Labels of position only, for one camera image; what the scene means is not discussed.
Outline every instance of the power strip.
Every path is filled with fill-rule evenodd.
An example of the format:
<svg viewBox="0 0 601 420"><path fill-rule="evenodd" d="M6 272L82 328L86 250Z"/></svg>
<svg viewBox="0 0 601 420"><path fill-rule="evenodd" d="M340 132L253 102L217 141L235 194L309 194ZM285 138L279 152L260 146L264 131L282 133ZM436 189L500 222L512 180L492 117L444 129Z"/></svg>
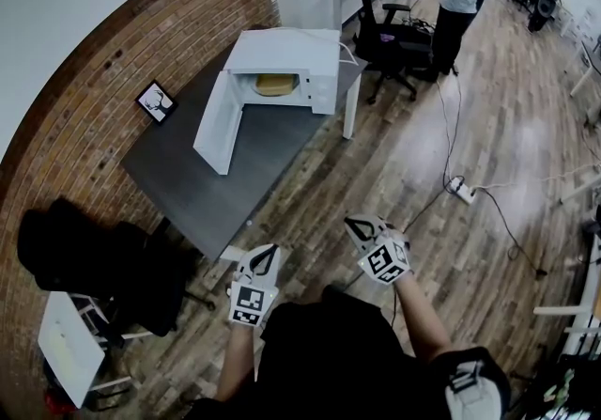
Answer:
<svg viewBox="0 0 601 420"><path fill-rule="evenodd" d="M461 178L453 178L449 185L453 193L463 199L469 205L473 203L473 199L476 197L475 192L463 182Z"/></svg>

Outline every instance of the red brick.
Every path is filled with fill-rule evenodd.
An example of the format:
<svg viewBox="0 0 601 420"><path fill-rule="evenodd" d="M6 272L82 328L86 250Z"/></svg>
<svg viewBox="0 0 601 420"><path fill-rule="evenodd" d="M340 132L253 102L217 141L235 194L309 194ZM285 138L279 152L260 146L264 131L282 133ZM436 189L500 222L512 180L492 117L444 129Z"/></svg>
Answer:
<svg viewBox="0 0 601 420"><path fill-rule="evenodd" d="M63 195L104 224L155 227L161 213L119 165L150 123L134 99L153 79L175 95L256 22L277 22L270 0L128 0L34 101L0 165L0 403L12 417L47 416L36 344L47 295L16 255L23 212Z"/></svg>

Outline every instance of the dark gray table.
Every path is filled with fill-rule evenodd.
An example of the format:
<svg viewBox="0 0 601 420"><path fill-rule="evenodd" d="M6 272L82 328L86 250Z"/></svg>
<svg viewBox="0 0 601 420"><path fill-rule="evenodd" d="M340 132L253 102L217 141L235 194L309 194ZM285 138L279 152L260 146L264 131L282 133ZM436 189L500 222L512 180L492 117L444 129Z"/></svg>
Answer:
<svg viewBox="0 0 601 420"><path fill-rule="evenodd" d="M327 118L308 107L245 105L229 174L218 175L193 142L232 47L177 94L177 110L162 125L148 126L121 162L165 217L211 259L219 258ZM359 67L340 65L340 106L365 69L357 61Z"/></svg>

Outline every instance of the open microwave door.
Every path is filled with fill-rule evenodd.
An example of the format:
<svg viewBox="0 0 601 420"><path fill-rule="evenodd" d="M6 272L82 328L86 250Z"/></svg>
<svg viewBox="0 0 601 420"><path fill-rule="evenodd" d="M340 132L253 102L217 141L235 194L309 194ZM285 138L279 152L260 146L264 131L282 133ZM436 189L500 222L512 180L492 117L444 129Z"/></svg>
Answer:
<svg viewBox="0 0 601 420"><path fill-rule="evenodd" d="M242 107L228 72L220 72L194 140L194 149L220 175L227 175L236 144Z"/></svg>

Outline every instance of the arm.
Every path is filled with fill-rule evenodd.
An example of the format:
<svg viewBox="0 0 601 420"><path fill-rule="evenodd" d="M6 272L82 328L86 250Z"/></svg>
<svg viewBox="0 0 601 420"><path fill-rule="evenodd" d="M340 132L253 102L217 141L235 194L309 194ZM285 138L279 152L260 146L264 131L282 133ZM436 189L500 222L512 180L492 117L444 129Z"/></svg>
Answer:
<svg viewBox="0 0 601 420"><path fill-rule="evenodd" d="M452 351L453 344L432 304L425 298L413 273L407 272L394 282L403 309L415 356L427 363Z"/></svg>
<svg viewBox="0 0 601 420"><path fill-rule="evenodd" d="M243 383L254 381L253 336L253 327L232 324L216 400L227 401L236 394Z"/></svg>

